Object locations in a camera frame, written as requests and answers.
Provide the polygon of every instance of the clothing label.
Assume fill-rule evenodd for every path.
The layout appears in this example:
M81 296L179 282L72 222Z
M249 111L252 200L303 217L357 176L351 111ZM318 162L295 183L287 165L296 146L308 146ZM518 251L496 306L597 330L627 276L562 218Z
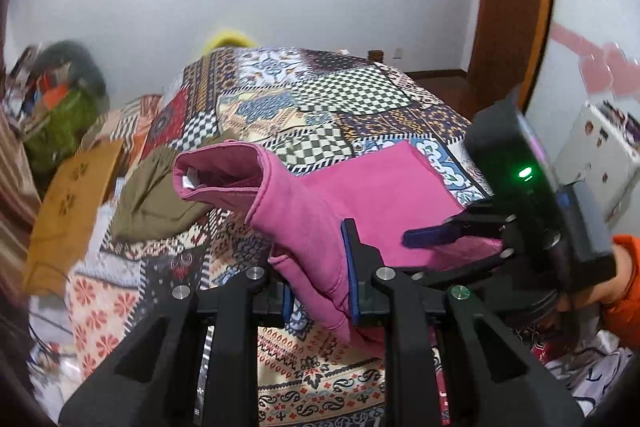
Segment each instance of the clothing label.
M198 185L200 185L200 179L198 178L198 171L196 169L189 167L187 169L187 175L182 177L182 187L190 188L193 190Z

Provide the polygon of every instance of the olive green cloth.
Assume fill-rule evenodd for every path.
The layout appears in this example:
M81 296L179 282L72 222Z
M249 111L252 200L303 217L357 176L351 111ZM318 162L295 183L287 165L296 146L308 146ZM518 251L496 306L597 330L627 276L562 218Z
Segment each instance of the olive green cloth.
M201 147L237 138L226 131L204 139ZM188 230L213 208L185 201L175 192L172 171L178 154L161 145L140 162L122 190L111 221L111 235L116 241L136 243L172 237Z

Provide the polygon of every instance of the wooden door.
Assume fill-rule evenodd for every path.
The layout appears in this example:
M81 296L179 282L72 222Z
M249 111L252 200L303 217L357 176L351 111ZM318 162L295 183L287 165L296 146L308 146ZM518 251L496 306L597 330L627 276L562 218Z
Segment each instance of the wooden door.
M518 84L524 110L546 41L551 0L480 0L468 82L487 107Z

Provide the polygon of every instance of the bed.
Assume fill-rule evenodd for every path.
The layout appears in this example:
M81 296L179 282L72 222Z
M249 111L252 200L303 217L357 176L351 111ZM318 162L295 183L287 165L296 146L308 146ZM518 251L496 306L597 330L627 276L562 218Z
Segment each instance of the bed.
M272 150L293 174L303 176L408 140L460 203L490 191L462 146L469 122L405 74L363 58L298 48L220 48L184 68L152 121L148 109L134 109L123 110L110 130L125 139L132 158L144 158L160 144L192 150L205 137L232 130ZM98 126L104 124L102 119ZM84 146L99 134L94 130ZM135 164L132 159L130 167ZM111 204L116 203L117 195ZM94 231L99 246L69 274L66 287L82 378L175 285L224 284L270 248L242 216L218 209L163 240L120 243L108 223L101 227ZM435 347L434 357L438 360ZM382 360L337 341L298 302L285 329L260 329L257 363L262 427L380 423ZM201 411L196 400L196 418Z

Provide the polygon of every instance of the red patterned fabric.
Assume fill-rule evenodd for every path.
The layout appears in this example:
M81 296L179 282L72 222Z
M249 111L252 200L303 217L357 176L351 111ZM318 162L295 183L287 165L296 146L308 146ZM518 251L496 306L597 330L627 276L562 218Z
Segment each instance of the red patterned fabric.
M138 301L138 291L82 275L70 277L69 319L74 325L74 345L84 379L120 343L127 315Z
M181 89L174 99L155 118L146 136L142 159L159 145L180 138L184 131L184 120L187 112L186 89Z

